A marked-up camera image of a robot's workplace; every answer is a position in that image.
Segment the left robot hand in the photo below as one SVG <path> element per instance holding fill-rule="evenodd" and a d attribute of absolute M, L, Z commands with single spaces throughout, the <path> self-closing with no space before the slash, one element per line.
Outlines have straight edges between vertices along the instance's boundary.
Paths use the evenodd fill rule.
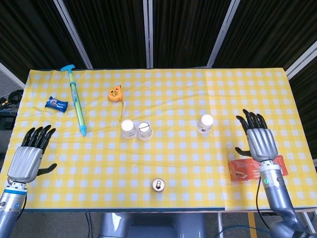
<path fill-rule="evenodd" d="M 37 176 L 52 172 L 57 164 L 53 163 L 47 168 L 40 168 L 42 157 L 49 144 L 51 136 L 56 131 L 51 125 L 29 129 L 13 156 L 7 172 L 7 182 L 30 183 Z"/>

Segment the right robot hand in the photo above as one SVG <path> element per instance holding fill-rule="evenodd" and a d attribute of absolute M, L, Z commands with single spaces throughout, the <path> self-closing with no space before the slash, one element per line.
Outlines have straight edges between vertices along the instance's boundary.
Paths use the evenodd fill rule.
<path fill-rule="evenodd" d="M 274 160 L 277 155 L 277 147 L 271 133 L 268 129 L 265 119 L 261 114 L 255 114 L 243 109 L 246 118 L 236 116 L 240 121 L 247 137 L 249 150 L 244 151 L 235 147 L 236 152 L 241 156 L 252 157 L 255 161 Z"/>

